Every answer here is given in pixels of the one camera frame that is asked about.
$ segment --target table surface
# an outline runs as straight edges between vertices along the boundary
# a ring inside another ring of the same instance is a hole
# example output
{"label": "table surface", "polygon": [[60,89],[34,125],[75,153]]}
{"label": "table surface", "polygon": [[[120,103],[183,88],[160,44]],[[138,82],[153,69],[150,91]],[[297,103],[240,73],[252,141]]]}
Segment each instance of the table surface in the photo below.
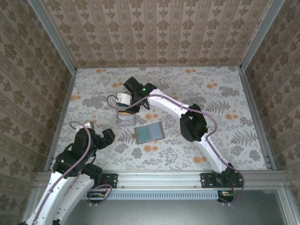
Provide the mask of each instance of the table surface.
{"label": "table surface", "polygon": [[[220,153],[241,170],[265,170],[250,110],[237,67],[140,67],[79,69],[55,156],[74,141],[72,120],[95,124],[97,134],[111,128],[112,145],[97,152],[95,164],[104,170],[210,170],[192,142],[180,134],[179,121],[158,108],[141,108],[135,127],[162,122],[165,139],[136,144],[134,126],[119,127],[116,112],[106,104],[110,94],[124,93],[123,83],[134,76],[188,105],[198,104],[217,121],[212,140]],[[213,123],[206,118],[209,131]]]}

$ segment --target wire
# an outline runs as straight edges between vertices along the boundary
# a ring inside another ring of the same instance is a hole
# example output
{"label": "wire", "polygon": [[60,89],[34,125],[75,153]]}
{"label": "wire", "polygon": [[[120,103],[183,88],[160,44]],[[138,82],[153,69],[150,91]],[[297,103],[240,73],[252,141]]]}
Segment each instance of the wire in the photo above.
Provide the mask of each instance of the wire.
{"label": "wire", "polygon": [[233,196],[235,195],[235,192],[234,192],[234,183],[232,183],[232,191],[233,191]]}
{"label": "wire", "polygon": [[57,179],[57,181],[51,186],[51,188],[49,189],[47,195],[45,196],[44,200],[42,201],[40,207],[39,207],[38,210],[37,210],[37,214],[36,214],[36,216],[35,216],[34,219],[33,219],[32,225],[35,225],[35,223],[37,222],[38,216],[39,216],[39,214],[41,213],[41,211],[42,211],[42,209],[43,209],[43,207],[44,207],[44,205],[45,205],[47,199],[49,198],[50,194],[53,192],[55,186],[56,186],[56,185],[57,185],[57,184],[58,184],[58,183],[59,183],[59,182],[60,182],[60,181],[61,181],[61,180],[69,173],[69,172],[71,172],[71,171],[72,171],[72,170],[73,170],[73,169],[74,169],[74,168],[75,168],[75,167],[76,167],[76,166],[77,166],[77,165],[85,158],[85,156],[88,154],[88,152],[89,152],[89,150],[90,150],[91,136],[90,136],[90,132],[89,132],[89,130],[87,129],[87,127],[86,127],[83,123],[80,123],[80,122],[77,122],[77,121],[71,121],[71,122],[70,122],[70,127],[73,128],[73,129],[75,129],[75,127],[72,126],[72,123],[76,123],[76,124],[82,126],[82,127],[85,129],[85,131],[86,131],[87,134],[88,134],[88,138],[89,138],[89,141],[88,141],[88,147],[86,148],[86,151],[85,151],[84,154],[81,156],[81,158],[80,158],[76,163],[74,163],[74,165],[71,166],[67,171],[65,171],[64,174],[62,174],[62,175]]}
{"label": "wire", "polygon": [[147,110],[150,110],[150,107],[149,107],[149,105],[148,105],[148,106],[145,106],[145,103],[144,103],[144,104],[142,104],[142,106],[144,106],[144,107],[145,107],[145,109],[147,109]]}
{"label": "wire", "polygon": [[[107,184],[107,180],[104,180],[103,181],[105,184]],[[108,190],[108,188],[106,187],[106,191],[105,192],[107,192],[107,190]]]}
{"label": "wire", "polygon": [[[103,203],[107,200],[107,198],[111,195],[112,190],[113,190],[112,186],[111,186],[110,184],[102,184],[102,185],[99,185],[99,186],[97,186],[97,187],[94,187],[94,188],[88,190],[88,192],[89,192],[89,191],[93,191],[93,190],[96,190],[96,189],[98,189],[98,188],[103,188],[103,187],[109,187],[110,190],[109,190],[109,193],[106,195],[106,197],[105,197],[104,199],[102,199],[101,202],[97,203],[97,205],[103,204]],[[89,202],[90,205],[92,204],[92,203],[90,202],[90,197],[91,197],[91,196],[93,196],[93,195],[90,195],[89,198],[88,198],[88,202]]]}
{"label": "wire", "polygon": [[[115,110],[118,111],[119,109],[118,109],[117,107],[114,107],[114,106],[112,106],[112,105],[109,103],[109,98],[110,98],[110,97],[114,97],[116,100],[118,100],[119,98],[118,98],[117,96],[115,96],[115,95],[109,95],[109,96],[107,96],[107,98],[106,98],[107,105],[108,105],[109,107],[111,107],[111,108],[113,108],[113,109],[115,109]],[[235,200],[233,200],[231,203],[236,202],[236,201],[242,196],[242,194],[243,194],[243,192],[244,192],[245,179],[244,179],[243,174],[242,174],[238,169],[234,168],[233,166],[228,165],[228,164],[221,158],[221,156],[217,153],[217,151],[215,150],[215,148],[212,146],[212,144],[211,144],[210,141],[208,140],[208,138],[209,138],[211,135],[213,135],[214,133],[216,133],[216,131],[217,131],[217,129],[218,129],[218,125],[217,125],[217,122],[215,121],[215,119],[214,119],[211,115],[209,115],[208,113],[206,113],[206,112],[202,112],[202,111],[199,111],[199,110],[196,110],[196,109],[190,109],[190,108],[184,107],[184,106],[178,104],[176,101],[173,101],[172,98],[169,98],[169,97],[166,97],[166,96],[163,96],[163,95],[156,95],[156,94],[155,94],[155,95],[148,95],[148,96],[145,96],[145,97],[143,97],[142,99],[140,99],[139,101],[133,103],[132,105],[130,105],[130,106],[126,107],[126,108],[122,108],[122,110],[130,109],[131,107],[133,107],[133,106],[139,104],[140,102],[142,102],[143,100],[145,100],[145,99],[147,99],[147,98],[149,98],[149,97],[160,97],[160,98],[164,98],[164,99],[168,100],[169,102],[173,103],[174,105],[180,107],[181,109],[185,109],[185,110],[188,110],[188,111],[192,111],[192,112],[195,112],[195,113],[202,114],[202,115],[204,115],[204,116],[207,116],[208,118],[210,118],[210,119],[213,121],[213,123],[214,123],[214,125],[215,125],[215,128],[214,128],[214,130],[213,130],[212,132],[210,132],[208,135],[206,135],[205,140],[207,141],[207,143],[208,143],[208,145],[211,147],[211,149],[214,151],[214,153],[216,154],[216,156],[220,159],[220,161],[221,161],[224,165],[226,165],[227,167],[229,167],[229,168],[231,168],[232,170],[236,171],[236,172],[241,176],[241,178],[242,178],[242,188],[241,188],[240,195],[239,195]]]}
{"label": "wire", "polygon": [[90,168],[90,166],[94,163],[94,161],[95,161],[95,159],[96,159],[96,154],[94,153],[94,155],[92,155],[94,158],[93,158],[93,160],[91,161],[91,163],[88,165],[88,166],[86,166],[84,169],[87,169],[87,168]]}

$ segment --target gray floor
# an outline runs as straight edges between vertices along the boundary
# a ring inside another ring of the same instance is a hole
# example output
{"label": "gray floor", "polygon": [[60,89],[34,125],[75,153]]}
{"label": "gray floor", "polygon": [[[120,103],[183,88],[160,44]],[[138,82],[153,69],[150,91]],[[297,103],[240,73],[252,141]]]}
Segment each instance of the gray floor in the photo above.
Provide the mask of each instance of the gray floor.
{"label": "gray floor", "polygon": [[66,225],[285,225],[276,191],[245,191],[232,206],[215,200],[80,201]]}

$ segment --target ventilation slot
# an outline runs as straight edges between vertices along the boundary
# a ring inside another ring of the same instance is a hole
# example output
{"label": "ventilation slot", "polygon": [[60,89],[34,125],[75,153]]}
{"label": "ventilation slot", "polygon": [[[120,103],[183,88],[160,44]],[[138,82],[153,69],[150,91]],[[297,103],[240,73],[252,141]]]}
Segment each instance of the ventilation slot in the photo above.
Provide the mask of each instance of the ventilation slot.
{"label": "ventilation slot", "polygon": [[218,199],[217,191],[112,191],[108,200],[197,200]]}

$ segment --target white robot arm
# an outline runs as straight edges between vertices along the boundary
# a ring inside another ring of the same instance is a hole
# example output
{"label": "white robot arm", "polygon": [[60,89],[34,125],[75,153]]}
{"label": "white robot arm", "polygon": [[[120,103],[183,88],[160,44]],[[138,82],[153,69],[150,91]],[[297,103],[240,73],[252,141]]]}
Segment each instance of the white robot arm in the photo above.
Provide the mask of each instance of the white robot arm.
{"label": "white robot arm", "polygon": [[[164,94],[160,89],[154,89],[153,91],[150,92],[149,95],[161,96],[161,97],[147,98],[149,105],[156,106],[156,107],[164,110],[165,112],[169,113],[176,119],[180,119],[181,115],[188,112],[188,110],[183,109],[182,107],[189,108],[189,105],[186,105],[186,104],[176,101],[175,99]],[[168,99],[176,102],[177,104],[181,105],[182,107],[179,107],[179,106],[175,105],[174,103],[166,100],[165,98],[162,98],[162,96],[167,97]],[[130,95],[119,93],[118,98],[119,99],[117,100],[117,104],[131,105],[130,100],[132,98]],[[228,163],[228,161],[224,157],[221,156],[221,153],[218,151],[216,146],[211,141],[211,138],[209,137],[208,140],[213,145],[213,148],[215,149],[215,151],[217,151],[218,155],[213,151],[213,149],[207,143],[206,135],[207,134],[205,133],[202,136],[201,141],[194,141],[194,143],[197,146],[199,146],[200,151],[202,151],[202,153],[205,155],[205,157],[209,161],[212,170],[217,173],[221,173],[227,168],[227,166],[221,162],[220,158],[222,158],[226,163]]]}
{"label": "white robot arm", "polygon": [[146,99],[133,106],[131,113],[139,112],[140,106],[149,109],[149,106],[156,106],[174,118],[180,120],[180,131],[182,136],[190,142],[194,142],[207,158],[214,172],[221,174],[228,167],[228,161],[221,155],[216,146],[207,138],[206,121],[203,115],[191,112],[193,109],[201,111],[197,105],[186,105],[164,94],[153,84],[143,86],[134,77],[129,78],[124,86],[130,91],[131,95],[119,93],[116,100],[119,106],[131,106],[142,98]]}
{"label": "white robot arm", "polygon": [[98,149],[112,144],[115,136],[111,129],[102,132],[104,137],[97,135],[92,128],[86,129],[91,137],[90,147],[87,131],[79,129],[74,143],[56,157],[49,183],[36,209],[19,225],[63,225],[84,194],[101,184],[102,169],[92,163],[86,165],[86,162]]}

